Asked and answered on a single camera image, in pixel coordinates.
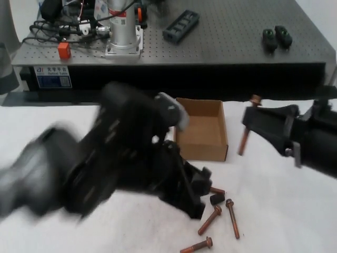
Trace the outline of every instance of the cardboard box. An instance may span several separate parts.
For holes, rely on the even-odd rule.
[[[184,132],[174,130],[174,141],[186,160],[225,161],[227,131],[222,101],[177,98],[190,116]]]

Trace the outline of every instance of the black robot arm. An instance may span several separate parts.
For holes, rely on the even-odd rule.
[[[209,193],[211,173],[165,141],[169,127],[183,130],[187,124],[186,112],[166,94],[152,99],[125,84],[109,84],[82,140],[55,126],[1,171],[0,215],[28,206],[38,216],[65,208],[85,217],[115,190],[125,190],[158,196],[201,219],[200,196]]]
[[[337,178],[337,112],[328,100],[315,100],[304,115],[297,105],[247,107],[242,123],[280,155],[294,157],[297,167],[303,164]]]

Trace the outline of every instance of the bolt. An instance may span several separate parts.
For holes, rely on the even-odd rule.
[[[218,193],[218,194],[225,194],[224,190],[221,190],[221,189],[218,189],[218,188],[214,188],[214,187],[210,188],[210,192],[212,192],[212,193]]]
[[[261,97],[259,97],[257,95],[253,95],[250,101],[252,102],[253,107],[258,107],[259,105],[261,105]],[[244,133],[243,133],[243,136],[242,136],[242,139],[241,139],[239,151],[237,152],[239,155],[243,155],[244,149],[246,147],[248,135],[249,135],[249,129],[246,128],[244,130]]]
[[[284,154],[286,157],[292,157],[294,155],[294,152],[292,149],[285,149]]]
[[[214,212],[211,214],[211,216],[205,221],[204,225],[201,226],[201,228],[198,230],[198,234],[201,236],[203,233],[205,233],[206,229],[210,226],[212,221],[217,217],[220,216],[222,212],[222,209],[220,206],[214,207]]]
[[[239,239],[240,234],[239,234],[239,229],[237,228],[237,224],[236,224],[236,218],[235,218],[235,214],[234,214],[234,211],[233,211],[233,205],[234,205],[233,200],[231,200],[231,199],[226,200],[226,207],[230,211],[231,220],[232,220],[233,229],[234,229],[234,234],[235,234],[236,239]]]
[[[213,241],[211,237],[206,237],[205,241],[199,242],[198,244],[192,245],[186,249],[182,249],[180,253],[191,253],[199,249],[208,247],[209,249],[213,246]]]

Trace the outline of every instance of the label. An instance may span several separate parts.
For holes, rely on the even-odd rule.
[[[72,88],[67,66],[35,66],[34,71],[41,89]]]
[[[126,12],[120,13],[121,11],[114,11],[109,9],[111,15],[117,15],[116,17],[111,18],[111,22],[115,25],[126,25]]]

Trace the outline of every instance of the white cloth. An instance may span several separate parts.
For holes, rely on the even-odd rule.
[[[265,107],[298,104],[304,113],[312,101],[270,101]],[[236,154],[243,133],[241,118],[249,102],[225,102],[229,140],[226,162],[192,162],[212,170],[213,185],[234,201],[241,235],[236,240],[230,215],[222,216],[204,236],[197,231],[213,211],[209,196],[201,221],[156,197],[115,192],[79,223],[58,211],[32,220],[21,209],[0,222],[0,252],[5,253],[149,253],[179,252],[206,236],[212,252],[335,253],[337,249],[337,180],[312,169],[294,166],[262,137],[251,133],[245,155]],[[68,122],[82,137],[91,127],[97,107],[0,108],[0,161],[14,161],[24,145],[56,121]]]

